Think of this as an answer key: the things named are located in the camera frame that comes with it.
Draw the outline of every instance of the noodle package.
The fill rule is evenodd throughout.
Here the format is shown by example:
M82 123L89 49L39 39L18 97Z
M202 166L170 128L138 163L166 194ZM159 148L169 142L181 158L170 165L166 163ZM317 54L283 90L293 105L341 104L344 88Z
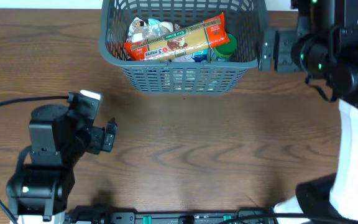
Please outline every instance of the noodle package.
M230 42L224 30L223 12L203 22L156 39L124 43L133 60L170 60Z

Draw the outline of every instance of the green lid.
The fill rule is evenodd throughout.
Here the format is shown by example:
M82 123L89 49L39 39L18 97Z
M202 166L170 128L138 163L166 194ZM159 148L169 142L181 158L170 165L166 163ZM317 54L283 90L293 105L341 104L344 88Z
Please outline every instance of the green lid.
M231 34L227 34L227 36L229 37L230 42L215 47L215 50L223 55L232 55L237 49L237 39Z

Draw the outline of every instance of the green led light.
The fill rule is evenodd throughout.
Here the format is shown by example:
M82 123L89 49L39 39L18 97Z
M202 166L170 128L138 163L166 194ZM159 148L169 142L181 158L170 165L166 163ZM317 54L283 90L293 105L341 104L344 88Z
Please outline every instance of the green led light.
M27 192L29 192L29 191L30 191L30 189L29 189L28 187L23 186L23 188L22 188L22 192L23 192L23 193L27 193Z

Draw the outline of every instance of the wood grain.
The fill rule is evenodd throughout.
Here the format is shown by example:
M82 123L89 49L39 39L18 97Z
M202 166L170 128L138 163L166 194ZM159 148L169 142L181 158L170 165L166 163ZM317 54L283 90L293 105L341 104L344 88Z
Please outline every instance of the wood grain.
M291 27L296 13L270 12ZM96 120L119 124L112 153L75 167L69 208L96 202L138 211L235 210L290 197L297 183L336 170L337 104L304 84L304 73L248 71L223 96L147 96L102 59L99 10L0 9L0 101L87 89L104 94ZM30 112L47 102L0 108L0 197ZM7 218L0 211L0 223Z

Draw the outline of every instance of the green connector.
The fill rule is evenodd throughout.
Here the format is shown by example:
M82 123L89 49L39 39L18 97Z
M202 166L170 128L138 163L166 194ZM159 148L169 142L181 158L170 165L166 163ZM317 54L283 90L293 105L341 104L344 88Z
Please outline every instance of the green connector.
M223 221L230 220L230 219L231 219L231 215L224 215L223 216Z
M152 217L151 216L143 217L143 224L152 224Z

